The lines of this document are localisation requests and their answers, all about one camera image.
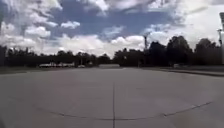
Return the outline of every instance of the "sky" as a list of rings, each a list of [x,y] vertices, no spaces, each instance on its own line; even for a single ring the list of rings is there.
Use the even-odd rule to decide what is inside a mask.
[[[166,45],[183,35],[192,48],[218,40],[223,0],[0,0],[0,44],[36,53],[58,50],[113,56],[123,48]]]

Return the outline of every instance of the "road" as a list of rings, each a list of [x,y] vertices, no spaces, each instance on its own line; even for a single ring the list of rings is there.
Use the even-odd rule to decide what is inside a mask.
[[[0,127],[223,128],[223,94],[223,78],[140,69],[1,75]]]

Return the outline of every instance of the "light pole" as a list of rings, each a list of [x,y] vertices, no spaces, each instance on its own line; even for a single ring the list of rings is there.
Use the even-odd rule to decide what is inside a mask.
[[[224,45],[223,45],[223,40],[222,40],[222,29],[218,29],[218,34],[219,34],[219,43],[221,46],[221,50],[222,50],[222,64],[224,65]]]
[[[81,51],[81,65],[83,65],[83,56],[84,56],[85,53],[88,53],[88,50],[80,49],[80,51]]]
[[[146,66],[146,55],[147,55],[147,49],[148,49],[148,46],[149,46],[149,43],[148,43],[148,36],[150,35],[151,33],[146,33],[145,35],[143,35],[143,38],[144,38],[144,43],[145,43],[145,48],[144,48],[144,65]]]

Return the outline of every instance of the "treeline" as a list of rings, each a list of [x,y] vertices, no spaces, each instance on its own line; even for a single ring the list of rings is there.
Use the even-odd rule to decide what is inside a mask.
[[[95,56],[88,53],[77,53],[74,55],[71,51],[58,51],[55,55],[37,55],[29,49],[8,49],[5,54],[4,66],[9,67],[38,67],[41,64],[61,64],[75,63],[75,66],[98,66],[99,64],[111,63],[108,55]]]
[[[48,63],[75,63],[85,66],[116,63],[120,66],[173,66],[179,65],[221,65],[221,47],[209,39],[201,39],[194,50],[183,36],[174,36],[167,46],[152,42],[150,48],[140,50],[119,50],[112,59],[107,54],[97,57],[88,53],[73,54],[71,51],[58,51],[55,55],[37,55],[29,49],[7,49],[0,47],[0,66],[37,67]]]
[[[152,42],[147,50],[117,51],[114,62],[121,66],[221,65],[222,50],[215,42],[201,39],[194,50],[183,36],[174,36],[167,46]]]

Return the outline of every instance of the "lamp post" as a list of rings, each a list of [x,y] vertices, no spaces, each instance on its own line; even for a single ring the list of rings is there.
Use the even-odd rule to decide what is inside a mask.
[[[147,49],[148,49],[148,46],[149,46],[149,43],[148,43],[148,36],[150,35],[151,33],[146,33],[145,35],[143,35],[143,38],[144,38],[144,43],[145,43],[145,48],[144,48],[144,66],[146,66],[146,55],[147,55]]]

